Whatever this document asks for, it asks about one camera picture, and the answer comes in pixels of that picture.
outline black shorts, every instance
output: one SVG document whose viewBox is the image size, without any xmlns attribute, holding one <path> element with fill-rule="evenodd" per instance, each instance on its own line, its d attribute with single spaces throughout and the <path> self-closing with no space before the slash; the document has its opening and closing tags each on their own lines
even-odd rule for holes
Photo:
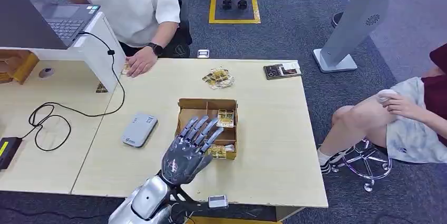
<svg viewBox="0 0 447 224">
<path fill-rule="evenodd" d="M 127 57 L 131 57 L 143 49 L 143 47 L 130 47 L 122 42 L 120 42 L 120 45 Z M 163 54 L 159 58 L 189 58 L 190 55 L 191 53 L 186 39 L 181 30 L 177 29 L 171 42 L 164 48 Z"/>
</svg>

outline yellow label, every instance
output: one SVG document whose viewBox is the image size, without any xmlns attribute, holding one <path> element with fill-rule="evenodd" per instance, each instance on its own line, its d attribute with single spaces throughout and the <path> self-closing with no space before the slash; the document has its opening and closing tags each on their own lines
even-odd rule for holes
<svg viewBox="0 0 447 224">
<path fill-rule="evenodd" d="M 0 149 L 0 157 L 2 156 L 2 154 L 3 154 L 3 151 L 5 151 L 5 149 L 6 149 L 6 146 L 8 146 L 8 141 L 7 142 L 5 142 L 5 143 L 3 143 L 3 146 L 2 146 L 2 148 Z"/>
</svg>

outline speaker grille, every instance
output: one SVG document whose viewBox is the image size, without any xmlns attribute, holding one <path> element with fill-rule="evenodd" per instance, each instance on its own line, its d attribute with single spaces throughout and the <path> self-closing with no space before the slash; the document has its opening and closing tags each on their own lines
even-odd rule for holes
<svg viewBox="0 0 447 224">
<path fill-rule="evenodd" d="M 374 14 L 371 15 L 365 22 L 367 26 L 375 25 L 380 20 L 380 15 Z"/>
</svg>

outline robot feet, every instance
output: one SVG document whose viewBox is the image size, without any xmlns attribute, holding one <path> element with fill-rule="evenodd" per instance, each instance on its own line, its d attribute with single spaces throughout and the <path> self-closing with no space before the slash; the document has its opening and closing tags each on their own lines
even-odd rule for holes
<svg viewBox="0 0 447 224">
<path fill-rule="evenodd" d="M 231 0 L 223 0 L 222 7 L 223 9 L 231 9 Z"/>
<path fill-rule="evenodd" d="M 240 0 L 238 2 L 238 8 L 239 9 L 246 9 L 247 8 L 247 1 L 246 0 Z"/>
</svg>

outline robotic hand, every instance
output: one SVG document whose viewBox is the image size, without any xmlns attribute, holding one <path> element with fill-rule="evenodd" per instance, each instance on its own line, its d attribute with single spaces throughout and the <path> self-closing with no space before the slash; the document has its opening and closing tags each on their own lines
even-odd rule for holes
<svg viewBox="0 0 447 224">
<path fill-rule="evenodd" d="M 208 116 L 205 115 L 200 120 L 198 117 L 193 117 L 188 122 L 164 154 L 161 170 L 126 198 L 110 215 L 109 224 L 170 223 L 171 195 L 180 204 L 201 205 L 191 199 L 180 186 L 189 184 L 212 160 L 212 156 L 206 155 L 206 152 L 224 129 L 217 128 L 207 138 L 208 133 L 218 122 L 218 118 L 211 120 L 199 132 L 207 121 Z"/>
</svg>

